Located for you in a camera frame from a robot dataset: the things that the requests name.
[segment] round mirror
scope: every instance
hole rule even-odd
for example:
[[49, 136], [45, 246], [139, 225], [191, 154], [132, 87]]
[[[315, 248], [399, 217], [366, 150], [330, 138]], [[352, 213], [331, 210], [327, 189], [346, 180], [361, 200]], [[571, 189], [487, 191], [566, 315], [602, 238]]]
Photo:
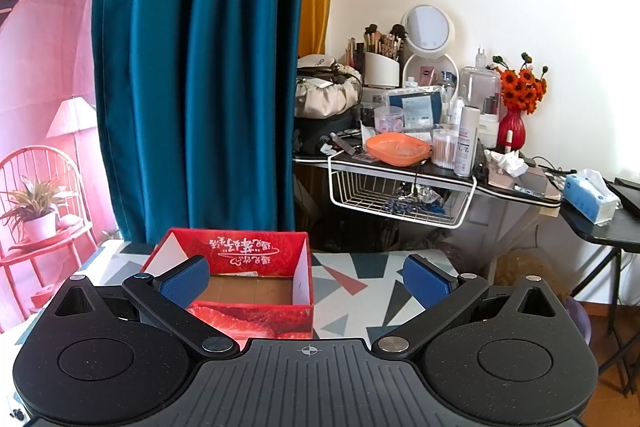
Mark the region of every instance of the round mirror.
[[430, 4], [414, 6], [402, 17], [406, 44], [412, 53], [438, 59], [453, 42], [455, 30], [449, 16]]

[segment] cardboard box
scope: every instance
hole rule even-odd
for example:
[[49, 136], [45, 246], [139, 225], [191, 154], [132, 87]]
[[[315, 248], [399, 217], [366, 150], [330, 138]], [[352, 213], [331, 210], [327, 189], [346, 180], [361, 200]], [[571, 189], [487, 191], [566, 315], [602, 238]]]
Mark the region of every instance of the cardboard box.
[[249, 338], [311, 339], [313, 288], [304, 232], [171, 229], [142, 271], [154, 276], [193, 255], [209, 263], [206, 290], [188, 308], [241, 347]]

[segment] teal curtain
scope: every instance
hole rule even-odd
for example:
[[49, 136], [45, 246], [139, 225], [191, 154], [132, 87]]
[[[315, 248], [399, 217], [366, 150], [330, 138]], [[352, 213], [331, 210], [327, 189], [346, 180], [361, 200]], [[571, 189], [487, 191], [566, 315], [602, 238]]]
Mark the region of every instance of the teal curtain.
[[98, 131], [125, 239], [291, 230], [300, 0], [93, 0]]

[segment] white flower pot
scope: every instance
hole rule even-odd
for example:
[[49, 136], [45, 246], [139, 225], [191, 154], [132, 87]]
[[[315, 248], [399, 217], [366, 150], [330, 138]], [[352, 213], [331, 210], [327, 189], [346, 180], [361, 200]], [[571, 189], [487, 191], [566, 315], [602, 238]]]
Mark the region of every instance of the white flower pot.
[[56, 213], [50, 212], [46, 216], [22, 222], [22, 231], [31, 239], [32, 243], [42, 241], [56, 235]]

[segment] floor lamp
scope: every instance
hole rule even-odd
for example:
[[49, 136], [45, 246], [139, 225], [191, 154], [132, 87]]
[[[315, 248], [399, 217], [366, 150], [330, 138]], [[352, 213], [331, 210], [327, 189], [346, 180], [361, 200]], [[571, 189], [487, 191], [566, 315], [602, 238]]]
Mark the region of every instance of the floor lamp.
[[[98, 121], [95, 109], [91, 107], [87, 101], [81, 96], [73, 96], [68, 100], [63, 100], [58, 108], [58, 112], [53, 117], [53, 121], [49, 126], [47, 138], [54, 136], [63, 136], [65, 134], [74, 135], [74, 146], [76, 148], [76, 160], [78, 161], [78, 171], [82, 175], [82, 166], [80, 164], [80, 152], [78, 149], [78, 132], [84, 129], [92, 129], [98, 127]], [[91, 221], [91, 213], [89, 207], [85, 205], [86, 217]], [[91, 235], [95, 240], [94, 230]]]

